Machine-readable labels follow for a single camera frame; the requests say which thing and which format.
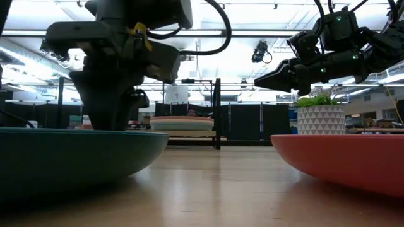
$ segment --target green plant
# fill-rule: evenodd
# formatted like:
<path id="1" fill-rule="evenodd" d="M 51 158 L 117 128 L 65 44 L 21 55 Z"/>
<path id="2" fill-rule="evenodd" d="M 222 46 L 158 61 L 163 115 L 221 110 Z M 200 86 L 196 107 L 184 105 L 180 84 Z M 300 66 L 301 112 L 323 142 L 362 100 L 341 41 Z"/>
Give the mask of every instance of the green plant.
<path id="1" fill-rule="evenodd" d="M 337 105 L 338 100 L 332 97 L 333 86 L 328 91 L 323 90 L 323 88 L 319 88 L 317 91 L 314 91 L 315 95 L 313 97 L 303 97 L 297 100 L 297 107 L 312 107 L 316 105 Z"/>

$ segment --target person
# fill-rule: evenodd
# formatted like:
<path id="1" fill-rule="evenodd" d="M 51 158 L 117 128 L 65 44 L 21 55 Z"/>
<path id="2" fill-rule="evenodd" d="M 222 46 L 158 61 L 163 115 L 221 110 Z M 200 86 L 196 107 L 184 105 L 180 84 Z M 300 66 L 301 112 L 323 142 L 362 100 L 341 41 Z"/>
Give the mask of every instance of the person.
<path id="1" fill-rule="evenodd" d="M 198 114 L 196 114 L 196 110 L 194 108 L 189 108 L 187 116 L 188 117 L 197 117 Z"/>

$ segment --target pink bowl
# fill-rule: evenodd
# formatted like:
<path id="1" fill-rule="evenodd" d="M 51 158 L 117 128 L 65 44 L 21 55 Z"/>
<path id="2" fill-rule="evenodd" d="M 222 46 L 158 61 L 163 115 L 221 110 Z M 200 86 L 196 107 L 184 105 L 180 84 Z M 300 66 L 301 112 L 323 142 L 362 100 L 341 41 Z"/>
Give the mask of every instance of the pink bowl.
<path id="1" fill-rule="evenodd" d="M 404 197 L 404 135 L 277 135 L 277 153 L 313 177 Z"/>
<path id="2" fill-rule="evenodd" d="M 151 117 L 150 120 L 207 120 L 215 121 L 207 117 L 188 117 L 188 116 L 166 116 L 166 117 Z"/>

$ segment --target white planter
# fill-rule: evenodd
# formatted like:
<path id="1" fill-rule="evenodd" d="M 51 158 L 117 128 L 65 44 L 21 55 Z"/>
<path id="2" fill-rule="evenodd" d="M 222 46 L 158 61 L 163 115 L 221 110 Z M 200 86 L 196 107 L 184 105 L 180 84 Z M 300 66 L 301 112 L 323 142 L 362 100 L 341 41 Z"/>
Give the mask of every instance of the white planter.
<path id="1" fill-rule="evenodd" d="M 345 133 L 345 113 L 341 105 L 299 108 L 297 120 L 299 135 Z"/>

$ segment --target desk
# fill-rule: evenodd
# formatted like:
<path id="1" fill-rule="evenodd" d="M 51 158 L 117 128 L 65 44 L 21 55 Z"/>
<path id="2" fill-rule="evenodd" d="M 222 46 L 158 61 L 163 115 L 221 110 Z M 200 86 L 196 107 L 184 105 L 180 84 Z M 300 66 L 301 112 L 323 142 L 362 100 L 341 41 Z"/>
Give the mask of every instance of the desk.
<path id="1" fill-rule="evenodd" d="M 8 206 L 0 226 L 401 227 L 403 199 L 322 182 L 270 147 L 181 146 L 151 167 L 49 205 Z"/>

